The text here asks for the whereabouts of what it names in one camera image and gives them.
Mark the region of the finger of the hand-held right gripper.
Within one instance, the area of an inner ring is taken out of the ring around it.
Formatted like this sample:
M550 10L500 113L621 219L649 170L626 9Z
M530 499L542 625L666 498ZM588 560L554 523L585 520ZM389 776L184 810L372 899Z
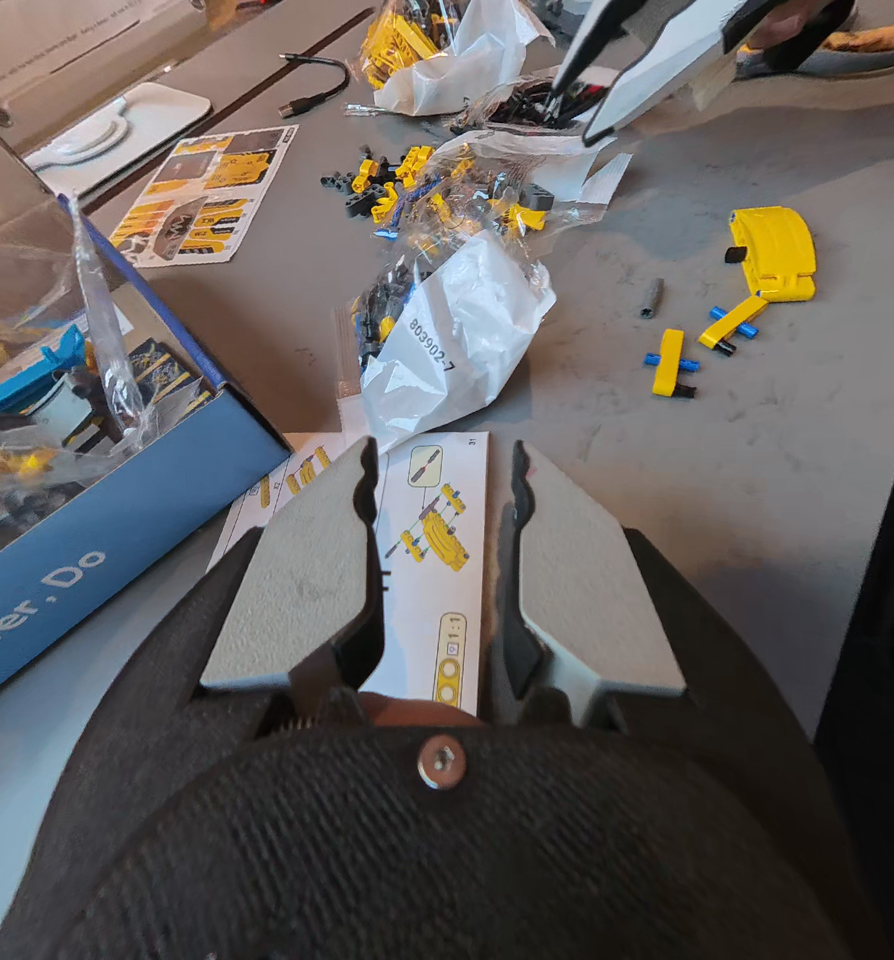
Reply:
M560 107L566 89L591 66L608 43L618 38L625 22L639 15L645 1L594 2L585 14L548 95L548 112Z
M694 1L678 13L662 15L657 38L613 81L584 129L591 147L679 90L705 67L731 52L750 28L734 39L731 30L743 19L740 1Z

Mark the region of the pile of loose toy parts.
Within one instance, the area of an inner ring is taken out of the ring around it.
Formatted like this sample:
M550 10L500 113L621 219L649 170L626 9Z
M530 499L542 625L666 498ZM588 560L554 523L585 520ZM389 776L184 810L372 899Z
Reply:
M357 170L327 173L319 182L344 198L348 218L370 219L378 235L396 237L405 213L440 182L439 175L427 170L435 151L430 145L412 146L390 161L363 146Z

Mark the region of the clear bag black red parts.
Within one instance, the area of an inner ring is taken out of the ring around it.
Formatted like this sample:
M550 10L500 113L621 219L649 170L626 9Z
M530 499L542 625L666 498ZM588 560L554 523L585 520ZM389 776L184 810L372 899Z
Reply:
M553 96L556 73L555 67L531 71L466 102L464 109L447 122L448 130L456 136L477 130L578 136L620 71L588 67L565 93Z

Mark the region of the clear bag with blue part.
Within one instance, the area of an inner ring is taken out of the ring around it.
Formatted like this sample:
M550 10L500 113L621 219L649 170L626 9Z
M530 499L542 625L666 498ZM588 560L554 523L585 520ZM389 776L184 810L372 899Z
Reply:
M163 340L129 346L73 198L68 249L0 242L0 551L213 398Z

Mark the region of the white flat stand base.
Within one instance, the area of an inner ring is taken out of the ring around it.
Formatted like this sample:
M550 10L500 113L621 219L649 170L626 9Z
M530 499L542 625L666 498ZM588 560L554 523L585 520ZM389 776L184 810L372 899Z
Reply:
M179 138L211 109L207 98L145 81L23 160L54 194L84 196Z

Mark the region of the person's right hand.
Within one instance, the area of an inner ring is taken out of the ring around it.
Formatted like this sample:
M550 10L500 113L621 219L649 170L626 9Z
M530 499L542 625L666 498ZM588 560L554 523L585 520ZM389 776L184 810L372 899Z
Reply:
M825 1L787 1L776 6L748 36L745 45L752 50L765 50L796 37L815 11L825 4Z

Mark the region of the clear bag of dark parts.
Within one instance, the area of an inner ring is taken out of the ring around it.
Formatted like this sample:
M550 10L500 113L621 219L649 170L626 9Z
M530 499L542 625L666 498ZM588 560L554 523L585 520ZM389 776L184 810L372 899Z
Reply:
M430 276L406 270L410 296L379 355L360 365L363 306L331 317L341 433L390 452L490 406L555 305L548 267L483 230Z

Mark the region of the instruction booklet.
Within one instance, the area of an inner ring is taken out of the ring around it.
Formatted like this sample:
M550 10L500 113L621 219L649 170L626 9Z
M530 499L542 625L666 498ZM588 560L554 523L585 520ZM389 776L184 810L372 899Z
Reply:
M367 691L477 714L489 438L486 431L426 433L379 455L374 530L385 573L385 647ZM250 486L230 507L208 570L309 490L352 443L343 434L309 435ZM275 666L273 654L247 654L242 666L224 656L212 654L204 687L285 681L286 667Z

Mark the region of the yellow black sticker sheet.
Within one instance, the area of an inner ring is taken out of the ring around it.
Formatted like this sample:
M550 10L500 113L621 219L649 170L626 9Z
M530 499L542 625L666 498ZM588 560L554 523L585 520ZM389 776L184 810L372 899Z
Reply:
M228 262L297 130L275 126L182 139L110 243L137 269Z

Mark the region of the short yellow beam with pins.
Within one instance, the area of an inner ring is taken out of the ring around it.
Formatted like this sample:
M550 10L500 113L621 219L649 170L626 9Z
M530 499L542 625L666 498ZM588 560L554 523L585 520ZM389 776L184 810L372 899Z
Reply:
M652 394L661 399L691 401L697 395L695 386L680 382L680 373L694 374L699 364L684 358L685 332L668 328L661 338L658 352L645 354L645 366L654 371Z

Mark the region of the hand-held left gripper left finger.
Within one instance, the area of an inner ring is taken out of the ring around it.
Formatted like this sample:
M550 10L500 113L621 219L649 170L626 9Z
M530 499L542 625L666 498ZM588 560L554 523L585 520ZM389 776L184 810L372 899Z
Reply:
M360 438L277 511L220 628L201 685L320 698L360 690L384 650L383 575L374 531L379 456Z

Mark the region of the yellow curved panel piece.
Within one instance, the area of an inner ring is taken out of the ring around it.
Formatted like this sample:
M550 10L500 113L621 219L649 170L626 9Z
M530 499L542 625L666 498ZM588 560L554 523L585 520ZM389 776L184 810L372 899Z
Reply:
M741 266L750 294L770 304L813 299L815 246L798 212L782 206L736 209L729 227L725 263Z

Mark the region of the long yellow beam with pins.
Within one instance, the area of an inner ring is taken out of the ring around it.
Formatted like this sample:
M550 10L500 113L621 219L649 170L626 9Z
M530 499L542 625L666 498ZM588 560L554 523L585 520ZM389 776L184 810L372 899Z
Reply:
M760 329L757 322L767 306L766 299L753 294L730 310L713 307L709 313L712 322L700 333L696 342L712 353L733 356L737 346L732 338L735 335L746 340L758 337Z

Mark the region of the clear bag of yellow parts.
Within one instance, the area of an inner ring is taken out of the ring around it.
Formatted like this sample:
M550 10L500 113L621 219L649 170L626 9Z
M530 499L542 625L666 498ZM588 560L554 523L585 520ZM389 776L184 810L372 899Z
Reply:
M455 114L514 82L538 40L553 36L525 2L386 1L360 46L357 72L383 112Z

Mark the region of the blue robot kit box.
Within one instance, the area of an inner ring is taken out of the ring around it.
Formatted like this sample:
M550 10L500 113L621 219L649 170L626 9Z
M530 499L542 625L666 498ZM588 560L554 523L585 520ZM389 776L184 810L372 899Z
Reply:
M0 242L67 250L72 212L0 141ZM0 688L281 460L284 441L85 217L129 347L166 342L213 398L0 551Z

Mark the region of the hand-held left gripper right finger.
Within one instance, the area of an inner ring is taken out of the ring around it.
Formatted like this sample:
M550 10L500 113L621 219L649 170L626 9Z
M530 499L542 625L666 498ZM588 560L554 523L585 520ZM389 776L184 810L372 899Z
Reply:
M518 704L560 691L574 722L608 697L688 687L627 534L534 446L512 449L510 562L501 649Z

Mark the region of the clear bag of mixed parts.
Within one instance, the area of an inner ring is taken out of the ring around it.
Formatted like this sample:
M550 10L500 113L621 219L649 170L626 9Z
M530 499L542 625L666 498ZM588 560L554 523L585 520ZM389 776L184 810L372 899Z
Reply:
M377 216L374 234L430 246L490 230L525 244L596 224L633 159L608 152L579 136L486 129L436 149L412 148L397 172L400 192Z

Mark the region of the toy brick instruction poster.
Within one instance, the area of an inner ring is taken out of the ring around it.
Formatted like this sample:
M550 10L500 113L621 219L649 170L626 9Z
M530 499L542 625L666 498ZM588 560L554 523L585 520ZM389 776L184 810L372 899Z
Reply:
M38 148L121 92L207 55L235 90L273 74L281 52L313 52L376 2L0 1L0 141Z

